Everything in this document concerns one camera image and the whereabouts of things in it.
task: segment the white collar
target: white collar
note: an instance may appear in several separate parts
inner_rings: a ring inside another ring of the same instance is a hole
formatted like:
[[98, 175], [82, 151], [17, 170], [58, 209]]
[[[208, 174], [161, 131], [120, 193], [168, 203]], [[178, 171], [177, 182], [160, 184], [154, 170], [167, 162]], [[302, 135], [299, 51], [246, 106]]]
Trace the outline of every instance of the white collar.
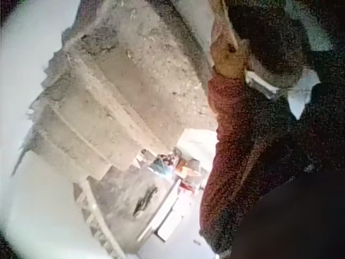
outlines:
[[[276, 95], [279, 91], [279, 88], [269, 84], [260, 78], [257, 74], [252, 71], [246, 71], [246, 82], [249, 86], [253, 86], [250, 82], [256, 81], [261, 86], [266, 88], [272, 95]], [[303, 68], [302, 76], [294, 87], [287, 92], [287, 101], [289, 103], [291, 113], [296, 117], [297, 120], [301, 118], [303, 110], [306, 104], [310, 103], [312, 96], [312, 89], [315, 85], [320, 83], [318, 74], [307, 67]], [[267, 93], [264, 93], [267, 98], [272, 99], [273, 96]]]

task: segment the hand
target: hand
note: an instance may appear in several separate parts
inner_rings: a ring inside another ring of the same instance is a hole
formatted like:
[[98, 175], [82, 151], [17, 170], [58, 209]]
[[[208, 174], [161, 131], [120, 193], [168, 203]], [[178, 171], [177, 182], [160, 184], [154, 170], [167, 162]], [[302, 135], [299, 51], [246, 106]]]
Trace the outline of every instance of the hand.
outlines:
[[212, 29], [211, 55], [216, 72], [227, 78], [242, 78], [249, 60], [249, 42], [237, 40], [238, 49], [231, 44], [229, 26], [215, 21]]

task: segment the white wall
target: white wall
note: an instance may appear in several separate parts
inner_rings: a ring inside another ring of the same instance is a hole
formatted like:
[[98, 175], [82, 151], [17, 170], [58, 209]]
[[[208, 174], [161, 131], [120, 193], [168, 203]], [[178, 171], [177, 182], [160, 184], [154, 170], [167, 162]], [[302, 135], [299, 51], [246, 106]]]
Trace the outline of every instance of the white wall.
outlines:
[[199, 209], [203, 192], [194, 200], [190, 213], [183, 218], [167, 242], [151, 235], [140, 249], [141, 259], [214, 259], [215, 254], [199, 235]]
[[41, 92], [79, 0], [27, 0], [1, 29], [1, 227], [23, 258], [109, 258], [76, 208], [72, 184], [29, 152], [10, 177]]

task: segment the person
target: person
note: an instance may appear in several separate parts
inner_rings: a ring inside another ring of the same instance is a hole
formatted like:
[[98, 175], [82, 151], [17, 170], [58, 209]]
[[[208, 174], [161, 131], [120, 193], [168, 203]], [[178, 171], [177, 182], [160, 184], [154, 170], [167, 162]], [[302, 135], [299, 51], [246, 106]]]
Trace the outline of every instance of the person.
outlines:
[[[302, 175], [344, 166], [345, 86], [337, 62], [309, 53], [299, 26], [284, 12], [244, 10], [251, 23], [241, 23], [243, 11], [237, 24], [229, 14], [239, 32], [237, 51], [221, 24], [215, 21], [212, 29], [208, 101], [219, 142], [202, 198], [200, 233], [217, 254], [231, 250], [243, 218], [267, 193]], [[292, 114], [286, 96], [267, 100], [246, 84], [245, 71], [252, 70], [278, 88], [293, 87], [305, 66], [320, 82], [310, 87], [300, 116]]]

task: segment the man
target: man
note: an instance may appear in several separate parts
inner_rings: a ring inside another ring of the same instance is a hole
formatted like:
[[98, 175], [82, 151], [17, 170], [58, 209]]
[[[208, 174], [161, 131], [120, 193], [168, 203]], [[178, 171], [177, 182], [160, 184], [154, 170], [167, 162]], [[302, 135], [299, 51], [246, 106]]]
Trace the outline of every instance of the man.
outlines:
[[[246, 34], [236, 18], [233, 25], [249, 43], [239, 40], [234, 52], [222, 25], [215, 24], [213, 35], [220, 33], [211, 46], [215, 66], [208, 99], [219, 143], [201, 205], [201, 234], [218, 254], [231, 249], [244, 216], [264, 195], [301, 175], [338, 170], [344, 162], [345, 87], [335, 80], [333, 63], [312, 57], [299, 26], [281, 10], [243, 10], [252, 21], [243, 26], [256, 30]], [[270, 52], [263, 50], [266, 44]], [[308, 87], [309, 98], [297, 114], [286, 91], [271, 101], [246, 85], [246, 71], [253, 70], [281, 90], [294, 89], [305, 67], [317, 70], [322, 83]]]

